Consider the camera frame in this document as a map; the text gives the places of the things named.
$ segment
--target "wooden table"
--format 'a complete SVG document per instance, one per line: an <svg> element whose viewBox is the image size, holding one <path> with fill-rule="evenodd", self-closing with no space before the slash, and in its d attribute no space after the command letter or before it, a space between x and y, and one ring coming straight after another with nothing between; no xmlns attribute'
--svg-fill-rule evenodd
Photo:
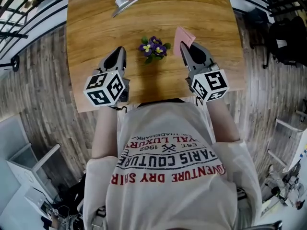
<svg viewBox="0 0 307 230"><path fill-rule="evenodd" d="M99 61L118 46L127 51L129 103L193 95L181 57L170 50L162 61L144 65L144 56L137 50L143 36L157 36L173 44L178 26L210 50L225 69L231 90L245 87L241 42L229 0L139 0L112 18L116 8L115 0L69 0L67 51L78 112L96 109L83 94L85 81Z"/></svg>

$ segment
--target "flower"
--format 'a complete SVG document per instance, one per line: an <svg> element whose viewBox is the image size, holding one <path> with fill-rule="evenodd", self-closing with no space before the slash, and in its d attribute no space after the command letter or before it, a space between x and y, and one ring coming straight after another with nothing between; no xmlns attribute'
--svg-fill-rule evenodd
<svg viewBox="0 0 307 230"><path fill-rule="evenodd" d="M162 41L158 38L156 38L155 36L152 36L151 38L149 38L149 42L153 42L154 44L161 44L162 45Z"/></svg>
<svg viewBox="0 0 307 230"><path fill-rule="evenodd" d="M152 42L148 42L147 44L141 44L139 47L140 51L144 51L145 56L149 56L152 53L151 48L154 46Z"/></svg>
<svg viewBox="0 0 307 230"><path fill-rule="evenodd" d="M155 44L153 46L153 50L155 51L154 53L158 56L166 55L166 47L165 46Z"/></svg>

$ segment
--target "wooden floor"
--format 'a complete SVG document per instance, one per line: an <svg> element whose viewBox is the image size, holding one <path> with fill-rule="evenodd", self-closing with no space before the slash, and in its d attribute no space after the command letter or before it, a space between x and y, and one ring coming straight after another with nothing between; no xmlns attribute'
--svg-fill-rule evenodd
<svg viewBox="0 0 307 230"><path fill-rule="evenodd" d="M271 59L269 68L262 69L265 48L249 47L249 34L259 36L246 27L240 14L236 17L247 66L246 89L228 93L225 102L248 144L262 184L269 164L276 164L266 153L275 118L298 122L291 116L307 97L307 68L285 66ZM61 145L61 156L51 157L44 167L55 186L71 186L83 174L97 117L96 112L76 111L65 30L62 26L25 49L20 54L20 70L0 81L0 120L20 113L39 158L56 143ZM275 151L285 162L293 152L287 144Z"/></svg>

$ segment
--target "shirt sleeve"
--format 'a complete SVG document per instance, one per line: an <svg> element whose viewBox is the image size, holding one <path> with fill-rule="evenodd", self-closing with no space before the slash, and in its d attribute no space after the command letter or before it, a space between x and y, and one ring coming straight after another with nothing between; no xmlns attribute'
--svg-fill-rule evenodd
<svg viewBox="0 0 307 230"><path fill-rule="evenodd" d="M117 162L118 158L109 156L87 163L83 205L85 230L91 229L96 211L106 205L107 188Z"/></svg>
<svg viewBox="0 0 307 230"><path fill-rule="evenodd" d="M246 143L244 141L217 142L212 145L212 148L223 163L228 180L246 192L251 204L252 225L255 225L261 215L262 199L256 169Z"/></svg>

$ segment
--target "pink napkin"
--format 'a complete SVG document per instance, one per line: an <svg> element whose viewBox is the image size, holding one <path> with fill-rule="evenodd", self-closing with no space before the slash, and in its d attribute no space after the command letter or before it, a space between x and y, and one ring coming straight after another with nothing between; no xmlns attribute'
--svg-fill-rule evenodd
<svg viewBox="0 0 307 230"><path fill-rule="evenodd" d="M174 55L181 56L180 43L184 42L189 48L195 40L195 36L183 27L179 26L176 29L175 40L174 40Z"/></svg>

